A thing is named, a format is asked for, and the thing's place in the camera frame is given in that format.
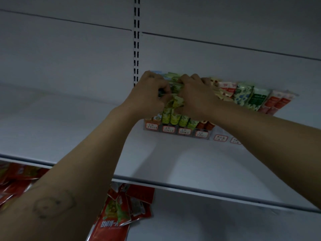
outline pile of red packages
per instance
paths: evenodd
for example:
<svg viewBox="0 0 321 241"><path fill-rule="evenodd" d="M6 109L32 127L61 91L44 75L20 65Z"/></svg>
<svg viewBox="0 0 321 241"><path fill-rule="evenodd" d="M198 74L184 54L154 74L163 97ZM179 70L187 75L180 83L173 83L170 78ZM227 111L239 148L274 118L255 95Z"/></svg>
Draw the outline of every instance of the pile of red packages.
<svg viewBox="0 0 321 241"><path fill-rule="evenodd" d="M27 191L49 169L18 163L0 162L0 211Z"/></svg>
<svg viewBox="0 0 321 241"><path fill-rule="evenodd" d="M152 216L154 192L151 187L112 182L89 241L125 241L130 223Z"/></svg>

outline handwritten label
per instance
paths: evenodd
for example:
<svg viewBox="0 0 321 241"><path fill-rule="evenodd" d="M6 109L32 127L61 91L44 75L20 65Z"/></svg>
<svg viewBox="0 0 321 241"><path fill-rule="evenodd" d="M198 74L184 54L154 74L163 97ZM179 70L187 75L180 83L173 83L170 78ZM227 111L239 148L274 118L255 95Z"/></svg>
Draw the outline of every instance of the handwritten label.
<svg viewBox="0 0 321 241"><path fill-rule="evenodd" d="M179 134L190 135L191 132L192 132L191 129L184 129L184 128L179 129Z"/></svg>
<svg viewBox="0 0 321 241"><path fill-rule="evenodd" d="M196 137L201 137L201 138L207 138L208 132L205 131L196 131L195 132Z"/></svg>
<svg viewBox="0 0 321 241"><path fill-rule="evenodd" d="M151 129L151 130L157 130L158 129L158 125L155 123L146 123L146 128L147 129Z"/></svg>
<svg viewBox="0 0 321 241"><path fill-rule="evenodd" d="M227 139L228 139L228 137L225 136L225 135L217 134L217 135L214 136L214 140L220 141L220 142L226 142Z"/></svg>
<svg viewBox="0 0 321 241"><path fill-rule="evenodd" d="M239 140L238 140L237 138L235 138L235 137L233 137L230 142L231 142L232 144L237 144L237 145L241 145L241 144L242 144L242 143L239 142Z"/></svg>
<svg viewBox="0 0 321 241"><path fill-rule="evenodd" d="M163 126L163 132L165 132L165 133L174 133L175 132L175 127Z"/></svg>

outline forearm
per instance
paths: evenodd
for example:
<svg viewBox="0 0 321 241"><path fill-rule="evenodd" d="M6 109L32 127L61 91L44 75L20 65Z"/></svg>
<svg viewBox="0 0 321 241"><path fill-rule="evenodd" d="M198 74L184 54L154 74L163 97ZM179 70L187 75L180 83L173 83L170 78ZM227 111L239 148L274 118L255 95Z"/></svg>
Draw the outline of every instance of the forearm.
<svg viewBox="0 0 321 241"><path fill-rule="evenodd" d="M136 121L129 110L112 110L88 137L2 213L0 239L85 240ZM24 229L14 232L17 226Z"/></svg>
<svg viewBox="0 0 321 241"><path fill-rule="evenodd" d="M321 130L223 102L212 120L279 178L321 207Z"/></svg>

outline person's left hand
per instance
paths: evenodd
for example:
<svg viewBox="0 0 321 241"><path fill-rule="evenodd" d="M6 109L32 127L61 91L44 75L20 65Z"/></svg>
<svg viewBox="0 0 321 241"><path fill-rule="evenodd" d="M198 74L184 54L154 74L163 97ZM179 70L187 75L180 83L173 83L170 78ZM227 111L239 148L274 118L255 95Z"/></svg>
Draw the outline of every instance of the person's left hand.
<svg viewBox="0 0 321 241"><path fill-rule="evenodd" d="M161 98L158 97L160 88L163 88L166 93ZM146 71L121 107L131 110L137 120L152 118L161 113L171 99L171 88L168 81L159 74Z"/></svg>

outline white shelf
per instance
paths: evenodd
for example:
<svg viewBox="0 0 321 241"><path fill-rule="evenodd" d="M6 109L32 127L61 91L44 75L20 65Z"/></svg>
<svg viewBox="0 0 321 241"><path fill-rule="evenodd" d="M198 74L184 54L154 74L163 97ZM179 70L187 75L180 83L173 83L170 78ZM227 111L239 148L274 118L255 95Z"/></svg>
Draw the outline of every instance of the white shelf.
<svg viewBox="0 0 321 241"><path fill-rule="evenodd" d="M154 216L130 226L127 241L301 241L321 239L321 215L155 191Z"/></svg>
<svg viewBox="0 0 321 241"><path fill-rule="evenodd" d="M8 87L1 87L0 96L0 154L45 165L57 163L114 108ZM243 147L231 149L221 142L143 131L140 121L126 140L115 178L232 201L317 210Z"/></svg>
<svg viewBox="0 0 321 241"><path fill-rule="evenodd" d="M320 5L320 0L143 0L141 31L320 59Z"/></svg>
<svg viewBox="0 0 321 241"><path fill-rule="evenodd" d="M321 129L319 61L142 34L140 71L161 70L251 81L300 96L276 116Z"/></svg>
<svg viewBox="0 0 321 241"><path fill-rule="evenodd" d="M114 103L133 87L131 31L3 12L0 30L2 83Z"/></svg>
<svg viewBox="0 0 321 241"><path fill-rule="evenodd" d="M0 8L57 19L132 29L133 3L134 0L0 0Z"/></svg>

